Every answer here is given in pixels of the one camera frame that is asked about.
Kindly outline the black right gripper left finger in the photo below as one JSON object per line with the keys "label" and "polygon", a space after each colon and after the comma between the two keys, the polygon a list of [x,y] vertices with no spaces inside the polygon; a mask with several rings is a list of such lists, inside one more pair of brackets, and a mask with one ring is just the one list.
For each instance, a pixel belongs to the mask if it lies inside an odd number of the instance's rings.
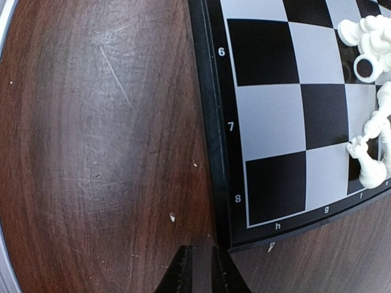
{"label": "black right gripper left finger", "polygon": [[192,292],[192,253],[191,245],[178,248],[155,293]]}

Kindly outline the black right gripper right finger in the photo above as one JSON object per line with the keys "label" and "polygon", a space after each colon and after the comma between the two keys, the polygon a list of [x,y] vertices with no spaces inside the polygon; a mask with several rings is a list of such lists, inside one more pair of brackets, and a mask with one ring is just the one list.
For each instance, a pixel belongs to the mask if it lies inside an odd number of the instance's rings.
{"label": "black right gripper right finger", "polygon": [[211,253],[211,291],[251,292],[231,256],[221,247],[213,247]]}

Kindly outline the black and white chessboard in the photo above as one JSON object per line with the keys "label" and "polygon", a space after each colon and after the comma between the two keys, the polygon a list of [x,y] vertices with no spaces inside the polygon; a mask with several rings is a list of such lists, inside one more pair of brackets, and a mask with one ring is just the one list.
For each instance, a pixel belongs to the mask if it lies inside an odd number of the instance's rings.
{"label": "black and white chessboard", "polygon": [[346,146],[390,74],[360,82],[344,19],[389,1],[190,1],[215,240],[230,251],[302,233],[390,194]]}

